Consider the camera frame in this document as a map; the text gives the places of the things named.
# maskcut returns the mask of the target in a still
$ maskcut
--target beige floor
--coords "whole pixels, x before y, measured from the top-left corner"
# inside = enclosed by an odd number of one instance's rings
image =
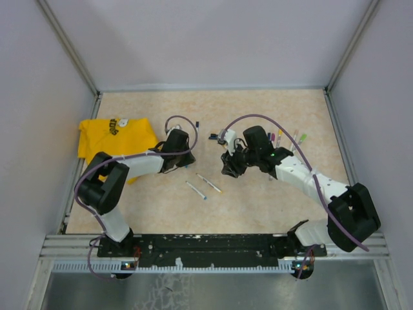
[[[149,118],[163,140],[167,117],[182,114],[199,121],[197,161],[170,174],[147,175],[125,185],[119,206],[135,233],[283,233],[304,219],[325,218],[325,212],[303,193],[286,183],[247,169],[238,179],[221,174],[223,149],[208,140],[238,116],[270,116],[291,134],[307,133],[303,151],[323,174],[347,182],[327,106],[321,90],[220,90],[190,92],[137,92],[104,94],[98,118]],[[190,127],[179,121],[189,132]],[[238,136],[252,125],[277,132],[263,119],[246,119],[234,125]],[[281,145],[290,146],[286,137]],[[223,190],[216,192],[195,173],[209,178]],[[185,180],[208,197],[202,200]],[[76,203],[67,233],[98,233],[97,222]]]

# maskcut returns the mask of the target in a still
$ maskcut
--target gray floor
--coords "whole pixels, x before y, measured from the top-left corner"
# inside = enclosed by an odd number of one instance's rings
[[[316,262],[308,280],[289,274],[135,274],[105,282],[56,273],[43,309],[386,309],[372,262]]]

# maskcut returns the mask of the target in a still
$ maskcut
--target black mounting plate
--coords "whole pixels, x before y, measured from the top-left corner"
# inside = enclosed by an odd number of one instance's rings
[[[98,257],[133,257],[140,248],[140,267],[175,266],[180,258],[184,267],[277,267],[278,259],[304,255],[287,235],[278,234],[143,234],[116,247],[102,238]],[[314,256],[326,256],[325,248],[315,247]]]

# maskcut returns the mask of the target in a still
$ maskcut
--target white cable clip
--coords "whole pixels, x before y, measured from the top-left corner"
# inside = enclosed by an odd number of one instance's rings
[[[316,168],[313,168],[311,171],[308,171],[308,174],[305,176],[303,182],[304,184],[308,185],[311,182],[314,181],[313,176],[315,176],[318,173]]]
[[[170,127],[170,128],[168,129],[168,131],[165,131],[166,136],[169,137],[169,134],[170,134],[174,129],[182,130],[182,127],[181,127],[179,124]]]

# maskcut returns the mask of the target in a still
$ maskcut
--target pen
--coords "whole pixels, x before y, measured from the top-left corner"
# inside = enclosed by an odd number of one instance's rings
[[[297,139],[297,136],[298,136],[298,129],[296,129],[296,130],[294,131],[294,136],[292,137],[294,141]],[[291,146],[290,146],[290,151],[291,151],[291,152],[294,150],[294,147],[295,147],[295,146],[294,146],[293,142],[291,142]]]
[[[222,191],[216,187],[211,181],[209,181],[208,179],[204,178],[202,175],[200,175],[199,173],[196,173],[197,176],[199,176],[203,181],[205,181],[209,186],[211,186],[213,189],[215,189],[217,192],[221,192]]]
[[[281,143],[281,135],[282,134],[283,134],[283,131],[281,129],[278,129],[276,148],[278,148],[279,144]]]
[[[297,144],[300,146],[304,142],[305,138],[307,138],[307,135],[302,134]]]
[[[186,182],[186,184],[188,184],[188,186],[191,188],[191,189],[193,189],[194,191],[196,191],[197,192],[197,194],[198,195],[200,195],[200,197],[202,197],[202,199],[204,199],[204,200],[207,200],[206,198],[206,196],[202,193],[202,192],[200,192],[196,187],[194,187],[191,183],[189,183],[188,181],[185,181]]]

